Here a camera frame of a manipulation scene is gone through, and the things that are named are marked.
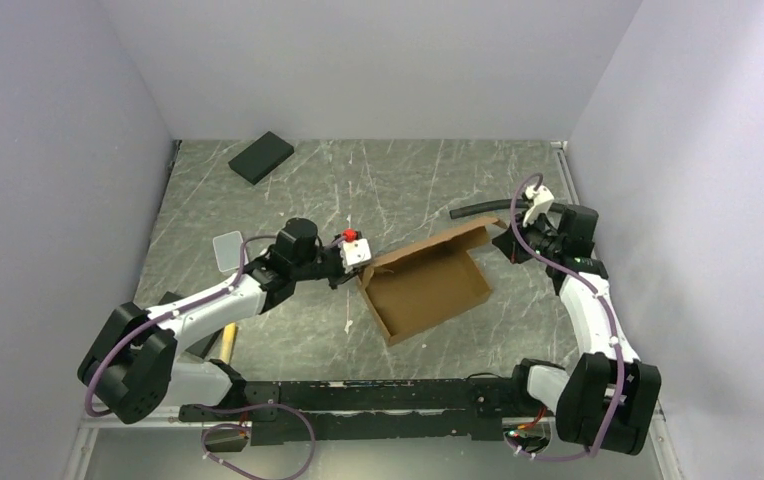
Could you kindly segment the brown cardboard box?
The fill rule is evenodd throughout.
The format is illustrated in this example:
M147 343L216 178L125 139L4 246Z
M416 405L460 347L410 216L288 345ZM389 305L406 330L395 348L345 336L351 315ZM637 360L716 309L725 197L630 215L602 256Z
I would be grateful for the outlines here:
M358 290L387 346L467 312L493 292L470 251L488 244L489 229L507 224L478 217L381 255L358 277Z

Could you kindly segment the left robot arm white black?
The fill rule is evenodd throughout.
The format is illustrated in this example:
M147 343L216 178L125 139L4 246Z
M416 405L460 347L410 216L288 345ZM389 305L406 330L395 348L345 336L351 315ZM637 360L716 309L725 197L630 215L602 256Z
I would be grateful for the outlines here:
M116 307L77 369L87 388L85 414L134 424L172 406L237 417L248 403L243 376L223 360L186 363L181 355L230 324L273 310L298 283L324 280L337 289L373 258L360 231L325 243L306 218L291 218L264 239L268 245L255 257L240 244L234 274L214 286L163 305Z

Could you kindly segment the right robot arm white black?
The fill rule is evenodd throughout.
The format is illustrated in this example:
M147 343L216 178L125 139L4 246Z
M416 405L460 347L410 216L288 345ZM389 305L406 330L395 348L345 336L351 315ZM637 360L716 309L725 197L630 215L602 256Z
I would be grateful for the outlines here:
M554 292L567 311L577 341L571 369L524 359L513 370L509 401L515 411L553 413L560 440L601 450L641 452L661 389L661 374L642 362L617 318L605 264L594 257L599 219L590 208L570 205L553 224L546 213L511 209L508 229L492 241L512 263L536 260L545 266Z

